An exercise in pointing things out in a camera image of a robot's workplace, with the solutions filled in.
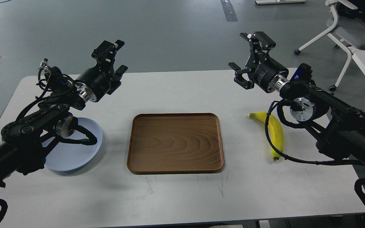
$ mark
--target yellow banana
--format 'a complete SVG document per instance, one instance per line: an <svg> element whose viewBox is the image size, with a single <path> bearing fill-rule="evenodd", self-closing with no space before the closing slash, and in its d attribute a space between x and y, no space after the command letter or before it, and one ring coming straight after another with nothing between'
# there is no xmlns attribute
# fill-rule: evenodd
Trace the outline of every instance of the yellow banana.
<svg viewBox="0 0 365 228"><path fill-rule="evenodd" d="M256 113L250 113L250 118L257 118L259 121L265 123L266 122L267 112L260 111ZM268 130L270 131L270 138L272 144L277 148L279 151L283 151L284 149L284 133L281 123L275 118L275 116L270 115L268 120ZM275 152L273 148L271 148L271 155L274 161L280 159L280 155Z"/></svg>

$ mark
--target brown tray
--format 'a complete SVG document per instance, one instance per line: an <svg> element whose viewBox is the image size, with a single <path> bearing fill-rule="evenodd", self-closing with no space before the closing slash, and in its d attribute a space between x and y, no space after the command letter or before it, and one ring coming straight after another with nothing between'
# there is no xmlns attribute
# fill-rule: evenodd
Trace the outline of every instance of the brown tray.
<svg viewBox="0 0 365 228"><path fill-rule="evenodd" d="M126 164L135 174L217 172L224 163L215 114L139 114L133 119Z"/></svg>

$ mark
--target light blue plate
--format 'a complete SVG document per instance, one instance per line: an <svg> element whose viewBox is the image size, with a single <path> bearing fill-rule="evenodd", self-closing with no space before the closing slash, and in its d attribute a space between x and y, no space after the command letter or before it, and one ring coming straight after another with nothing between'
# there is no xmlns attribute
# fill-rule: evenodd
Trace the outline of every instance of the light blue plate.
<svg viewBox="0 0 365 228"><path fill-rule="evenodd" d="M87 164L98 152L102 144L102 129L99 124L89 118L78 118L78 124L87 128L97 137L97 143L92 146L81 144L58 143L46 157L46 166L56 171L70 171ZM69 138L84 139L86 136L78 131ZM42 145L47 146L53 138L46 140Z"/></svg>

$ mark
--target gray floor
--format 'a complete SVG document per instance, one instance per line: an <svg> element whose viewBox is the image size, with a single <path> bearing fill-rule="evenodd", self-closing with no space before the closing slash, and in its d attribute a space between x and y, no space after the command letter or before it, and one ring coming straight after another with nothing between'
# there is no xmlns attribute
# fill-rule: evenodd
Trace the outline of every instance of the gray floor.
<svg viewBox="0 0 365 228"><path fill-rule="evenodd" d="M229 69L228 62L243 67L247 60L248 44L240 32L264 31L277 43L270 52L273 58L287 67L305 62L312 66L320 87L334 84L346 54L333 48L329 38L318 40L300 56L293 54L326 28L330 13L323 1L256 6L254 1L232 0L232 5L237 22L226 21L217 0L2 3L0 116L19 81L36 75L43 58L66 74L80 74L94 65L90 54L103 40L126 42L116 65L128 66L128 72L220 70ZM353 62L336 96L365 111L365 77ZM249 92L248 101L252 99ZM357 171L365 176L364 169ZM353 227L353 219L348 218L337 227ZM329 218L295 219L291 226L322 227L321 223L331 226Z"/></svg>

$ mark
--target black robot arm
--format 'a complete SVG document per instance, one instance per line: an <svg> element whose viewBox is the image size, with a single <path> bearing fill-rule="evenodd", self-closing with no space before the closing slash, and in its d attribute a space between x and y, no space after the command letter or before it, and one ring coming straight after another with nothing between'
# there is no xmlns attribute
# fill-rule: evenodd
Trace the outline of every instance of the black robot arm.
<svg viewBox="0 0 365 228"><path fill-rule="evenodd" d="M229 66L235 71L234 81L245 89L257 84L267 93L278 91L281 101L274 101L267 113L265 131L267 139L275 151L282 157L294 162L317 165L364 165L365 166L365 113L317 87L312 80L311 67L301 64L295 74L288 79L288 69L269 56L269 51L275 43L264 32L251 35L241 33L240 36L250 44L250 56L246 68L241 69L236 63ZM243 78L247 73L249 80ZM292 117L297 121L292 123L284 116L283 107L288 106ZM279 151L271 143L268 135L268 119L274 108L280 121L289 127L304 128L316 140L319 152L333 161L304 161L290 157ZM320 126L314 120L325 115L330 110L332 119L326 127ZM344 159L353 155L358 160ZM356 182L355 190L365 205L365 194L361 185L365 179Z"/></svg>
<svg viewBox="0 0 365 228"><path fill-rule="evenodd" d="M91 54L97 64L76 80L62 74L56 66L48 66L47 59L41 62L37 85L43 89L42 94L19 113L16 121L1 130L1 187L5 187L3 180L14 171L27 175L43 169L46 156L59 142L84 145L97 143L97 138L90 131L78 125L78 119L70 113L70 108L83 110L87 101L98 102L105 94L112 94L120 86L123 73L128 68L121 65L114 71L113 64L116 52L124 44L120 40L115 43L102 42ZM27 115L36 104L39 110ZM86 138L68 139L75 131L83 133ZM43 147L42 143L51 137L54 139ZM6 202L2 201L0 199L0 222L7 208Z"/></svg>

